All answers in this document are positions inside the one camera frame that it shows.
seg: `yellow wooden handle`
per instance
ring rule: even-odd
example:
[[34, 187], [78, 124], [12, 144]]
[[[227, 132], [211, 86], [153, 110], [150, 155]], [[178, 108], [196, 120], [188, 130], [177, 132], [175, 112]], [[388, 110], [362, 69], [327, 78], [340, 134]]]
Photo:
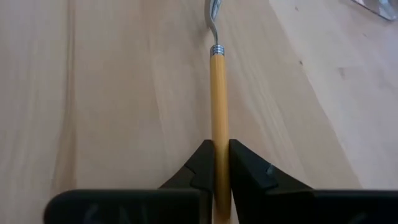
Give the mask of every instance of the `yellow wooden handle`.
[[228, 222], [231, 215], [231, 188], [229, 185], [229, 132], [228, 104], [224, 55], [210, 58], [211, 130], [215, 146], [215, 200], [216, 219]]

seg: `metal ferrule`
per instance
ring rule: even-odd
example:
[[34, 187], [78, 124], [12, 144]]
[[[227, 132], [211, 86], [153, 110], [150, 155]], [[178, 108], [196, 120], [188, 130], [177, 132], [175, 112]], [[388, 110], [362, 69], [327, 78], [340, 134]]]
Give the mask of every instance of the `metal ferrule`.
[[213, 45], [210, 49], [210, 57], [215, 54], [224, 55], [224, 47], [220, 44]]

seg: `wooden table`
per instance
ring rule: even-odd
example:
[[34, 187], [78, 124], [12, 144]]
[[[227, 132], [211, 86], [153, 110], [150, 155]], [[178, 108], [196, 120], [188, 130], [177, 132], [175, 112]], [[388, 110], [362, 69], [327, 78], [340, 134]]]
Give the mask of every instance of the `wooden table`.
[[[0, 2], [1, 223], [156, 188], [210, 138], [203, 5]], [[232, 138], [315, 188], [398, 188], [397, 23], [349, 0], [225, 0], [216, 23]]]

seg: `light wood surface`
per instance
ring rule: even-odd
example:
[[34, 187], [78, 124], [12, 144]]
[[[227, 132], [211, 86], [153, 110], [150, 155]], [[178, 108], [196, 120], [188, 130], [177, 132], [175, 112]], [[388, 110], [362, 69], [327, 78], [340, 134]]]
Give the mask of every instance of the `light wood surface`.
[[[156, 188], [211, 138], [203, 6], [0, 1], [1, 223]], [[224, 0], [216, 23], [231, 138], [312, 187], [398, 188], [398, 23], [345, 0]]]
[[229, 126], [225, 56], [210, 58], [211, 139], [215, 147], [215, 202], [219, 223], [231, 215], [229, 184]]

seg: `tool handle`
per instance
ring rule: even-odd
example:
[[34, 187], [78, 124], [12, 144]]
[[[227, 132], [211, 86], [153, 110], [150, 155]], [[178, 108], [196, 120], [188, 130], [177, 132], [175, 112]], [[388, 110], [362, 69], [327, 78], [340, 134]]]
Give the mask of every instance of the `tool handle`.
[[213, 144], [215, 146], [216, 168], [216, 219], [219, 221], [229, 221], [229, 216], [231, 214], [231, 187], [229, 184], [228, 104], [224, 50], [222, 54], [214, 54], [211, 56], [210, 77], [211, 129]]

